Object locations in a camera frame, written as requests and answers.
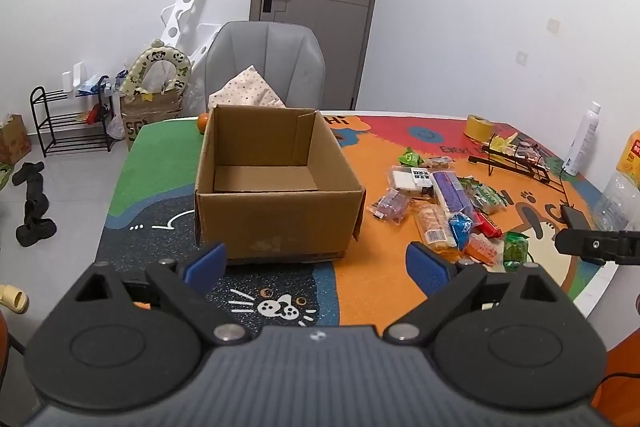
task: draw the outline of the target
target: snack package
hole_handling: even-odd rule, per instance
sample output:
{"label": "snack package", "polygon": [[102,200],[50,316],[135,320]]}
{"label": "snack package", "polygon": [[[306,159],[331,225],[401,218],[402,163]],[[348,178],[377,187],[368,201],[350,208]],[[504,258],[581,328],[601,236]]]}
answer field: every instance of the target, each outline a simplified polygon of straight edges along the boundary
{"label": "snack package", "polygon": [[456,246],[458,250],[463,251],[469,240],[469,232],[473,228],[474,222],[462,212],[454,214],[449,219],[449,226],[451,227],[451,233],[456,240]]}
{"label": "snack package", "polygon": [[523,233],[507,232],[504,234],[504,251],[502,264],[507,271],[513,271],[527,261],[529,253],[529,237]]}
{"label": "snack package", "polygon": [[390,188],[378,201],[368,206],[367,210],[376,219],[389,220],[399,225],[409,210],[410,204],[411,198]]}
{"label": "snack package", "polygon": [[474,226],[479,224],[474,206],[466,195],[465,189],[453,171],[435,171],[430,174],[433,190],[438,197],[440,206],[445,214],[463,212]]}
{"label": "snack package", "polygon": [[540,167],[543,167],[545,170],[548,170],[546,163],[544,161],[540,161],[542,156],[540,155],[538,148],[539,146],[535,143],[521,140],[516,147],[514,155],[516,158],[530,161]]}
{"label": "snack package", "polygon": [[433,198],[433,184],[427,169],[395,165],[386,177],[389,187],[412,198]]}
{"label": "snack package", "polygon": [[408,167],[417,167],[418,165],[424,163],[424,160],[420,157],[417,152],[414,152],[411,147],[407,147],[404,154],[398,158],[398,161],[402,165],[406,165]]}
{"label": "snack package", "polygon": [[463,176],[462,178],[458,178],[460,185],[465,189],[466,195],[471,198],[475,191],[476,187],[480,185],[480,182],[476,180],[473,176]]}
{"label": "snack package", "polygon": [[484,183],[476,187],[471,200],[474,202],[476,208],[479,208],[485,214],[494,214],[507,206],[507,202],[502,194]]}
{"label": "snack package", "polygon": [[437,156],[435,158],[427,158],[424,166],[434,170],[443,170],[450,168],[453,160],[448,156]]}
{"label": "snack package", "polygon": [[416,203],[414,219],[420,230],[422,241],[431,250],[456,247],[456,240],[451,235],[447,218],[437,204]]}
{"label": "snack package", "polygon": [[498,250],[484,235],[472,233],[466,244],[465,253],[481,263],[495,266],[499,264]]}
{"label": "snack package", "polygon": [[476,230],[485,235],[485,237],[501,237],[502,230],[482,212],[478,212],[478,220],[480,224],[476,226]]}

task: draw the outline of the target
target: gray floor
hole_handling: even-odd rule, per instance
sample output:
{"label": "gray floor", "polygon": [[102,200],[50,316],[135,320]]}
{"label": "gray floor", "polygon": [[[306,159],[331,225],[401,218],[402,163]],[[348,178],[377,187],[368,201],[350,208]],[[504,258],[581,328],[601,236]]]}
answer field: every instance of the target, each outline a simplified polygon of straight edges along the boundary
{"label": "gray floor", "polygon": [[[48,156],[44,193],[50,201],[46,217],[58,226],[50,239],[29,248],[15,239],[24,219],[26,184],[11,181],[0,190],[0,284],[12,284],[27,293],[30,306],[24,315],[2,307],[9,331],[27,344],[33,331],[49,314],[78,276],[93,262],[111,196],[127,155],[124,142],[106,151]],[[42,160],[34,146],[23,161]],[[36,398],[24,373],[22,357],[13,349],[0,391],[0,421],[21,425],[36,407]]]}

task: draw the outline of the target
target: black shoe rack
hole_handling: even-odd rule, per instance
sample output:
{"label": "black shoe rack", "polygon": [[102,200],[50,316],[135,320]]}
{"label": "black shoe rack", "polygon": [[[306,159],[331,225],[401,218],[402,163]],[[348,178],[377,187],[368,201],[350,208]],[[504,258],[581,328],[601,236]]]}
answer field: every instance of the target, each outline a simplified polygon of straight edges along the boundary
{"label": "black shoe rack", "polygon": [[[67,93],[63,90],[47,92],[42,86],[38,86],[31,91],[31,114],[33,115],[33,123],[36,126],[36,133],[38,134],[42,155],[45,158],[47,154],[53,153],[70,153],[100,149],[107,149],[108,152],[111,152],[111,147],[115,140],[107,133],[107,120],[109,117],[113,118],[113,94],[105,97],[105,86],[108,79],[108,76],[103,76],[100,79],[98,82],[98,91],[95,94],[81,94],[75,97],[84,98],[85,96],[97,96],[100,108],[104,107],[105,98],[109,99],[109,110],[106,113],[100,110],[98,120],[91,126],[78,120],[78,116],[82,114],[81,112],[68,112],[65,114],[51,114],[49,112],[49,103],[73,98],[72,93]],[[44,112],[46,114],[44,120],[38,120],[36,115],[36,106],[40,104],[44,105]],[[97,128],[98,132],[82,132],[78,136],[60,136],[59,133],[60,130],[84,131],[85,128],[89,127]],[[50,135],[49,144],[46,146],[44,145],[43,134]]]}

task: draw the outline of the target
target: orange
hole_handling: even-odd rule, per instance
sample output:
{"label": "orange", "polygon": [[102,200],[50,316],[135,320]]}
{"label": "orange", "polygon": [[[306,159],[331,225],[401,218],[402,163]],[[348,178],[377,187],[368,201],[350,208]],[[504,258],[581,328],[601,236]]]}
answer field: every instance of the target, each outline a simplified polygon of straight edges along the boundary
{"label": "orange", "polygon": [[209,113],[203,112],[196,121],[196,125],[198,126],[200,134],[204,134],[204,130],[207,127],[207,121],[209,121]]}

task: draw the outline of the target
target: chair backrest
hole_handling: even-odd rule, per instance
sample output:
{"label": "chair backrest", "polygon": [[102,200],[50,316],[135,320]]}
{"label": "chair backrest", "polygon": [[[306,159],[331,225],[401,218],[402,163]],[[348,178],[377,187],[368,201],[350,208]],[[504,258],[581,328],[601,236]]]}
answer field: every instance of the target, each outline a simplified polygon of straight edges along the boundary
{"label": "chair backrest", "polygon": [[287,107],[320,107],[324,58],[309,28],[263,21],[226,23],[207,54],[207,97],[249,66]]}

